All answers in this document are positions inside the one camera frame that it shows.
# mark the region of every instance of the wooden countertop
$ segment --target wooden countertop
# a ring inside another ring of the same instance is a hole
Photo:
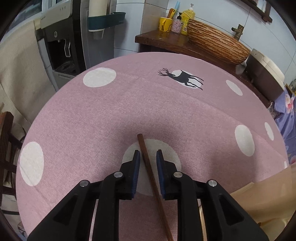
[[[223,62],[222,60],[214,57],[210,53],[206,52],[205,50],[201,49],[195,44],[189,42],[188,37],[182,34],[176,34],[173,32],[162,32],[159,30],[153,30],[148,33],[140,34],[135,37],[135,42],[154,46],[157,48],[165,49],[169,52],[173,53],[180,53],[189,55],[195,58],[202,59],[207,61],[225,71],[235,76],[238,80],[244,83],[251,91],[253,91],[258,98],[262,101],[262,103],[268,107],[270,102],[263,96],[255,86],[250,82],[249,77],[244,72],[245,67],[242,65],[232,65]],[[141,47],[140,52],[150,52],[151,48]]]

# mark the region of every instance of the yellow dish soap bottle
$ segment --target yellow dish soap bottle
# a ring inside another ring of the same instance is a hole
[[[181,34],[183,34],[183,35],[187,35],[188,20],[190,18],[194,19],[194,17],[195,17],[195,12],[193,11],[193,8],[192,8],[194,4],[191,3],[190,5],[191,5],[191,7],[188,10],[183,11],[182,14],[181,14],[182,21],[183,21]]]

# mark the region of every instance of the polka dot tablecloth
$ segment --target polka dot tablecloth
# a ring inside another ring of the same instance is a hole
[[[158,180],[156,151],[194,180],[228,192],[285,168],[272,116],[244,84],[205,61],[138,53],[75,77],[33,122],[17,167],[17,202],[28,234],[80,181],[103,180],[140,150],[143,133]],[[174,239],[177,203],[163,201]],[[164,240],[141,161],[137,193],[120,201],[119,239]]]

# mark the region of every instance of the metal pin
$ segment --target metal pin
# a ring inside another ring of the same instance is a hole
[[[80,183],[79,183],[79,185],[80,185],[81,187],[86,187],[88,184],[89,184],[89,182],[88,182],[87,180],[82,180],[82,181],[80,181]]]
[[[182,177],[182,176],[183,176],[183,173],[181,173],[181,172],[174,173],[174,177]]]
[[[208,184],[211,186],[211,187],[215,187],[217,186],[217,182],[215,180],[209,180],[208,181]]]
[[[123,173],[122,172],[115,172],[114,177],[122,177]]]

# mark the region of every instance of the blue gripper pad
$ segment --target blue gripper pad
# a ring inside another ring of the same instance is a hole
[[[133,172],[133,182],[132,182],[132,198],[134,198],[137,190],[137,183],[139,177],[139,169],[140,169],[140,162],[141,162],[141,153],[139,151],[135,151],[133,156],[133,161],[135,161],[135,169]]]
[[[163,175],[163,167],[162,167],[161,157],[160,157],[158,151],[156,152],[156,165],[157,165],[160,192],[161,192],[161,195],[163,196],[163,198],[165,198],[165,179],[164,179],[164,175]]]

